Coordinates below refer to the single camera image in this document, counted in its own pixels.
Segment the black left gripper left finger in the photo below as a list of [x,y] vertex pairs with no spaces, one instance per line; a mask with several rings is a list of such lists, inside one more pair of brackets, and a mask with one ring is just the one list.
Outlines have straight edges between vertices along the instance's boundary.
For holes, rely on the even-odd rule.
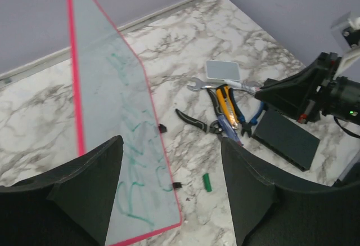
[[105,245],[123,158],[115,136],[40,175],[1,186],[1,245]]

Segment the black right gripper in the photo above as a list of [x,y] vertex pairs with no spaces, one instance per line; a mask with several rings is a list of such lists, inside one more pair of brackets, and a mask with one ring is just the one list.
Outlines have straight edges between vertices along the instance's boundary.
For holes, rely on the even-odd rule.
[[341,57],[320,55],[300,72],[282,79],[281,84],[262,89],[255,98],[296,121],[317,122],[320,116],[359,123],[359,83],[347,77],[334,80]]

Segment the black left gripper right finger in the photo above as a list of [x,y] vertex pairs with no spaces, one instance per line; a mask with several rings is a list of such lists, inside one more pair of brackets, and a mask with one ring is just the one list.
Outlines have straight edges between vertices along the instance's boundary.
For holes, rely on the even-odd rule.
[[358,245],[359,182],[329,187],[294,176],[223,138],[237,245]]

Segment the green marker cap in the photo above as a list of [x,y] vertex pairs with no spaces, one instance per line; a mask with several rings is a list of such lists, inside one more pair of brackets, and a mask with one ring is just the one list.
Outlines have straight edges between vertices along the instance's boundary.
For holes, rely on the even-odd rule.
[[209,177],[209,174],[208,174],[208,173],[205,173],[205,174],[202,176],[202,181],[203,181],[205,190],[206,190],[208,193],[209,193],[209,192],[212,192],[212,185],[211,185],[210,177]]

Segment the pink framed whiteboard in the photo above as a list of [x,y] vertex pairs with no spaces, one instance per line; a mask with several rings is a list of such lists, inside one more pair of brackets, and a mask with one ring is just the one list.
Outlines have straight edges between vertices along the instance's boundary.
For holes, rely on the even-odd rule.
[[96,0],[67,0],[78,153],[114,136],[123,159],[106,245],[180,226],[182,216],[145,69]]

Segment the green whiteboard marker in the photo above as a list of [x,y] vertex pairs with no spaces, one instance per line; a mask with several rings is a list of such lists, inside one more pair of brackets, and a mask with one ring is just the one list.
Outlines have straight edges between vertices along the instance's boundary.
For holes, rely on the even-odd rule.
[[253,86],[246,83],[235,82],[232,80],[225,80],[224,82],[233,88],[237,88],[242,91],[247,91],[249,93],[256,93],[260,90],[258,86]]

